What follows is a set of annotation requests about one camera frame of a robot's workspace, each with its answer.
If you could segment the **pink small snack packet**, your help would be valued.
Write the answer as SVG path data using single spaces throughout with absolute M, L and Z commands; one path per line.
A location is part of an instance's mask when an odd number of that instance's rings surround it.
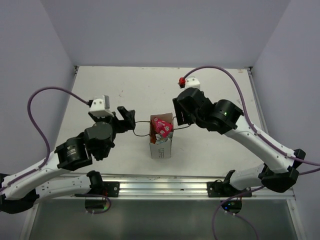
M 173 125 L 167 121 L 164 121 L 158 117 L 152 120 L 153 128 L 156 134 L 159 134 L 163 138 L 166 138 L 173 130 Z

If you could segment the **white paper coffee bag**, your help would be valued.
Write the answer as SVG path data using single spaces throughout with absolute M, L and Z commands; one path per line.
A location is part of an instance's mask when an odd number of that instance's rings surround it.
M 169 159 L 172 157 L 172 142 L 174 132 L 189 128 L 191 125 L 183 123 L 182 127 L 175 127 L 175 119 L 177 117 L 172 112 L 164 114 L 151 115 L 149 120 L 136 121 L 139 123 L 148 123 L 148 134 L 137 134 L 133 130 L 136 137 L 149 139 L 150 156 L 152 159 Z

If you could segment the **silver mints sachet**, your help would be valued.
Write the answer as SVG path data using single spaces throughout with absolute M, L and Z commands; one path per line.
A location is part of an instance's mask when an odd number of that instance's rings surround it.
M 152 144 L 159 145 L 167 142 L 168 140 L 172 140 L 172 138 L 173 132 L 170 132 L 166 137 L 163 137 L 161 134 L 156 133 L 150 136 L 150 142 Z

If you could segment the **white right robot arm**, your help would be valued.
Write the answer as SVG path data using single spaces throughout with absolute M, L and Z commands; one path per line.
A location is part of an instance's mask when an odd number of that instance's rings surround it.
M 229 100 L 211 102 L 197 88 L 187 88 L 172 100 L 178 125 L 196 124 L 235 140 L 262 160 L 262 164 L 242 171 L 230 170 L 218 187 L 235 196 L 251 187 L 263 186 L 283 193 L 296 184 L 297 168 L 306 153 L 287 148 L 260 128 L 248 124 L 244 112 Z

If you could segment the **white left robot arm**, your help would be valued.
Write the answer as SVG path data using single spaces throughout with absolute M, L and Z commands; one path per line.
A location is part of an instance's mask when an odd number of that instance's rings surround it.
M 48 158 L 12 175 L 0 175 L 0 210 L 17 214 L 31 209 L 44 200 L 74 195 L 84 198 L 104 198 L 107 188 L 98 171 L 74 177 L 57 179 L 59 176 L 92 165 L 93 160 L 102 161 L 115 147 L 117 134 L 134 130 L 135 110 L 117 107 L 122 116 L 119 120 L 112 112 L 101 119 L 92 116 L 94 124 L 75 137 L 67 139 L 49 153 Z

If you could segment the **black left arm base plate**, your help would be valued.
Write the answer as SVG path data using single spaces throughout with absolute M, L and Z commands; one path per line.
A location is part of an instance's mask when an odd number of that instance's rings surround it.
M 91 189 L 88 193 L 78 193 L 75 197 L 108 197 L 117 198 L 120 192 L 119 181 L 104 181 L 102 187 Z

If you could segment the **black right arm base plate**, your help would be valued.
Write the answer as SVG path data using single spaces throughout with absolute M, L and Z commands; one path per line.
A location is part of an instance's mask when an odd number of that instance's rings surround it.
M 238 190 L 231 186 L 229 183 L 224 183 L 220 179 L 215 181 L 208 181 L 206 183 L 207 195 L 209 198 L 229 198 L 238 194 L 242 194 L 242 197 L 250 198 L 252 193 L 247 189 Z

